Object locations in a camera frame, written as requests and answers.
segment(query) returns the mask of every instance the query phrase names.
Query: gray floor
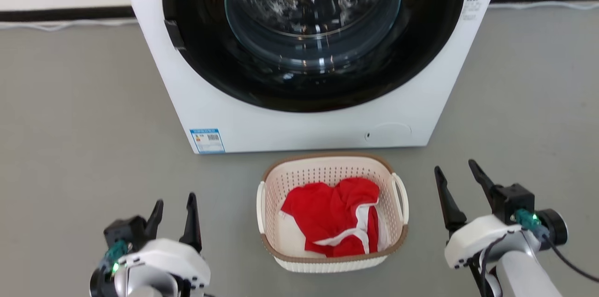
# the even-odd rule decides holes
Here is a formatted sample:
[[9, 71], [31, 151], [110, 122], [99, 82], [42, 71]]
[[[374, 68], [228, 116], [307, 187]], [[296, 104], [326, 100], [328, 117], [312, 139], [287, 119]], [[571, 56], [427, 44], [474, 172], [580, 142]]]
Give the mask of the gray floor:
[[[432, 169], [441, 165], [471, 218], [488, 214], [475, 158], [567, 219], [563, 252], [599, 274], [599, 10], [490, 11], [426, 148], [373, 150], [402, 176], [410, 235], [379, 267], [293, 274], [261, 244], [256, 187], [295, 152], [196, 156], [137, 26], [0, 31], [0, 222], [5, 296], [83, 297], [105, 251], [102, 230], [165, 201], [160, 237], [182, 233], [199, 199], [208, 289], [217, 297], [477, 296], [447, 268]], [[565, 296], [597, 286], [542, 253]]]

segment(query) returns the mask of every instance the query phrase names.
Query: blue and white sticker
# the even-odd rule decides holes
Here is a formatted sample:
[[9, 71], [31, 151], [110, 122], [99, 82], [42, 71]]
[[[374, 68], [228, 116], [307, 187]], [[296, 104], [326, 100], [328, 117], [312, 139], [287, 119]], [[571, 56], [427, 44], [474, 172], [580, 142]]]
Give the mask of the blue and white sticker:
[[199, 154], [225, 152], [225, 146], [220, 139], [220, 132], [218, 129], [195, 129], [190, 131]]

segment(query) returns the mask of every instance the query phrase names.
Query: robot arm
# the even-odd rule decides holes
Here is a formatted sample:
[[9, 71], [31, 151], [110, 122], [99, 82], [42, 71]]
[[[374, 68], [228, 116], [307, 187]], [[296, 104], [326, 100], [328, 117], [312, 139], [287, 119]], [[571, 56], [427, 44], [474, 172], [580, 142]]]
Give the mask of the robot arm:
[[561, 297], [535, 253], [562, 245], [568, 231], [554, 210], [534, 210], [534, 195], [520, 184], [496, 185], [474, 160], [468, 162], [482, 186], [492, 214], [466, 223], [439, 167], [437, 190], [449, 241], [445, 259], [450, 268], [469, 267], [482, 297]]
[[104, 230], [109, 246], [90, 280], [91, 297], [203, 296], [210, 268], [200, 252], [202, 241], [195, 194], [188, 198], [185, 231], [179, 241], [156, 239], [163, 202], [146, 222], [141, 216], [116, 220]]

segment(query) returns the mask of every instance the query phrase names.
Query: brown basket rim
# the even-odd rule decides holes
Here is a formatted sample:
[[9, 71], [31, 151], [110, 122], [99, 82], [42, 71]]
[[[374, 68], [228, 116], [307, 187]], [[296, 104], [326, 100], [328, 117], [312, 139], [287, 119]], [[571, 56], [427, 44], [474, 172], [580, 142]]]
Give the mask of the brown basket rim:
[[[281, 165], [288, 161], [313, 159], [313, 158], [321, 158], [321, 157], [366, 157], [366, 158], [371, 158], [371, 159], [374, 159], [374, 160], [380, 162], [389, 171], [389, 173], [392, 173], [392, 174], [394, 173], [393, 169], [391, 168], [391, 165], [389, 165], [389, 163], [387, 163], [387, 161], [385, 159], [383, 159], [382, 157], [379, 157], [379, 156], [375, 156], [374, 154], [368, 154], [368, 153], [363, 153], [363, 152], [323, 152], [323, 153], [304, 154], [302, 156], [295, 156], [295, 157], [288, 157], [288, 158], [281, 159], [281, 160], [277, 161], [276, 163], [273, 163], [266, 170], [266, 172], [263, 175], [263, 181], [266, 181], [266, 179], [268, 178], [268, 175], [278, 165]], [[389, 248], [383, 250], [382, 252], [376, 252], [376, 253], [372, 253], [372, 254], [355, 255], [355, 256], [345, 256], [345, 257], [330, 257], [330, 258], [327, 257], [325, 259], [315, 259], [315, 258], [308, 258], [308, 257], [293, 257], [293, 256], [283, 255], [282, 253], [279, 253], [277, 250], [275, 250], [271, 246], [271, 244], [268, 242], [268, 239], [267, 239], [265, 233], [261, 233], [260, 237], [262, 238], [264, 247], [268, 250], [268, 252], [271, 253], [272, 256], [280, 259], [281, 261], [287, 261], [287, 262], [293, 262], [293, 263], [307, 263], [307, 264], [311, 264], [311, 263], [327, 264], [327, 263], [343, 263], [343, 262], [349, 262], [349, 261], [364, 261], [364, 260], [369, 260], [369, 259], [375, 259], [377, 257], [389, 256], [390, 254], [395, 253], [403, 245], [404, 241], [406, 240], [407, 233], [408, 233], [408, 225], [407, 225], [407, 223], [404, 223], [404, 225], [402, 227], [402, 233], [400, 234], [400, 239], [398, 239], [395, 244], [393, 244]]]

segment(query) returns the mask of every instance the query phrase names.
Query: white cable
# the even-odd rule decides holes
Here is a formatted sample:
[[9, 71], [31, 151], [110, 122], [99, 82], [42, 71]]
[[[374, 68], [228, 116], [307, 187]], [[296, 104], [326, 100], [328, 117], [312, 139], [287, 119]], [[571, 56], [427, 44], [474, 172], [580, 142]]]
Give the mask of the white cable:
[[489, 8], [511, 8], [511, 9], [528, 9], [535, 7], [566, 7], [571, 9], [577, 9], [579, 11], [589, 11], [590, 9], [598, 8], [599, 3], [591, 3], [583, 5], [581, 3], [571, 3], [562, 1], [541, 1], [531, 3], [494, 3], [489, 5]]
[[73, 20], [68, 22], [0, 22], [0, 30], [29, 28], [44, 31], [57, 31], [72, 26], [124, 26], [126, 24], [137, 24], [137, 19], [126, 20]]

